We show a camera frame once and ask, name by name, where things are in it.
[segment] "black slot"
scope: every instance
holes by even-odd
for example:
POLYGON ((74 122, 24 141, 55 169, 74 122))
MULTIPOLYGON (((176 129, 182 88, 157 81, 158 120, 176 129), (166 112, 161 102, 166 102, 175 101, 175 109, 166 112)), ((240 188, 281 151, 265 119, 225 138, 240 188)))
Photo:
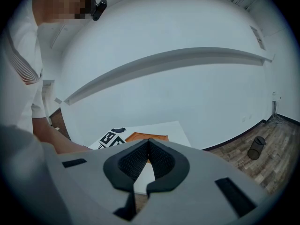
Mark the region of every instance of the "black slot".
POLYGON ((73 167, 82 163, 86 163, 86 160, 83 158, 80 159, 75 159, 75 160, 71 160, 71 161, 67 161, 67 162, 62 162, 62 164, 64 165, 65 168, 67 167, 73 167))
POLYGON ((256 207, 229 178, 219 179, 215 183, 239 217, 246 215, 256 207))

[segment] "mesh waste bin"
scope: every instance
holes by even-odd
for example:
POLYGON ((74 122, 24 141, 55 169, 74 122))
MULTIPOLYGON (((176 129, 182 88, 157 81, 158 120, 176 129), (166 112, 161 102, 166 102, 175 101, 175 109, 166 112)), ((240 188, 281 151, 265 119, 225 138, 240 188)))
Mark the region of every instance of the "mesh waste bin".
POLYGON ((266 141, 263 137, 256 137, 248 151, 248 157, 257 160, 263 150, 266 141))

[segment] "white table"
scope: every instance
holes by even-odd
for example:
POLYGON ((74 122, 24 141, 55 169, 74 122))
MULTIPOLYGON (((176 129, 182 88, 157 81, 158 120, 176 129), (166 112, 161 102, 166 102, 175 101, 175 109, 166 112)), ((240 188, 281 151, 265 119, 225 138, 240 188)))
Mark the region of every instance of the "white table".
MULTIPOLYGON (((134 132, 156 134, 156 135, 168 135, 170 142, 191 147, 191 145, 188 142, 188 138, 184 134, 183 129, 178 121, 158 123, 158 124, 145 125, 145 126, 137 126, 137 127, 125 127, 125 128, 126 131, 119 134, 123 139, 128 138, 134 132)), ((100 145, 98 142, 99 139, 97 139, 91 146, 89 146, 89 148, 94 150, 98 149, 100 145)), ((138 179, 134 184, 135 192, 140 194, 146 194, 147 185, 153 181, 155 181, 153 169, 151 164, 147 163, 142 173, 140 174, 140 176, 138 177, 138 179)))

